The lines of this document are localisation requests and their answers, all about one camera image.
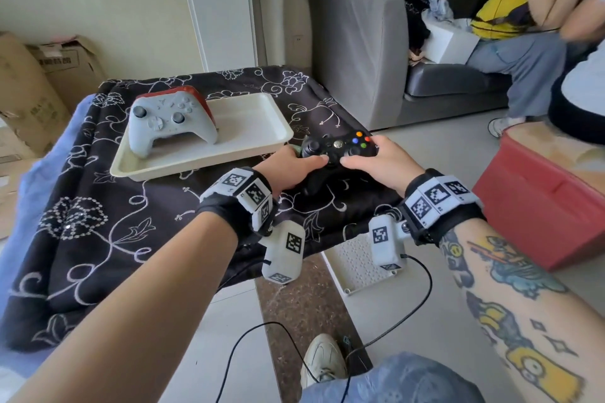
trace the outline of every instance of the brown marble strip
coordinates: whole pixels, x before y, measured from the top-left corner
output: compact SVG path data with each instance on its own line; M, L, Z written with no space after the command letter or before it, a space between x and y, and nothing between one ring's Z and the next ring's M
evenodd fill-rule
M302 274L287 286L256 279L256 291L264 321L282 322L304 356L313 338L328 333L337 340L346 355L343 338L351 339L353 348L361 341L347 308L338 293L321 254L313 255L302 264ZM266 327L281 400L298 402L301 396L301 360L290 338L280 326ZM365 351L351 359L350 371L357 376L372 368Z

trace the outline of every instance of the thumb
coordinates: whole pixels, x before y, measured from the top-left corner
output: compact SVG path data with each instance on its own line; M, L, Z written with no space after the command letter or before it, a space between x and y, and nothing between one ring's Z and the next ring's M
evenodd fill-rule
M323 166L328 164L328 155L320 156L309 156L308 158L301 158L307 172L321 169Z
M347 169L359 169L361 171L368 171L368 167L372 164L372 158L367 156L343 156L341 158L341 164Z

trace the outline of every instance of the gray sofa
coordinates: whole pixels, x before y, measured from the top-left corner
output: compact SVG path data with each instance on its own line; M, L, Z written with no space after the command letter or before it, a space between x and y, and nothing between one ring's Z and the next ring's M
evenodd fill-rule
M449 0L456 18L476 0ZM460 64L408 67L404 0L308 0L313 76L369 130L507 106L510 78Z

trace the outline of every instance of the black floral tablecloth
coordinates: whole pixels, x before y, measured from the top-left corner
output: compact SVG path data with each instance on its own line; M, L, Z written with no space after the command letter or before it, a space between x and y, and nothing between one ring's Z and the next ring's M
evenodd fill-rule
M173 176L134 182L109 169L139 94L191 85L208 99L269 93L294 130L341 135L360 125L313 79L290 67L236 69L102 84L51 194L26 259L14 281L1 329L10 348L31 352L57 346L71 330L192 218L199 195L243 159ZM334 179L314 197L298 190L279 199L276 220L306 230L305 256L367 232L369 220L391 210L394 191L359 172ZM224 279L254 260L260 245L239 248ZM231 283L258 277L261 265Z

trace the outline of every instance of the sofa armrest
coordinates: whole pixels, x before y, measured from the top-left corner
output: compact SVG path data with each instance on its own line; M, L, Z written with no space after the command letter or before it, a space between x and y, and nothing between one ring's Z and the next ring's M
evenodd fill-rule
M408 70L404 0L308 0L313 74L368 130L396 124Z

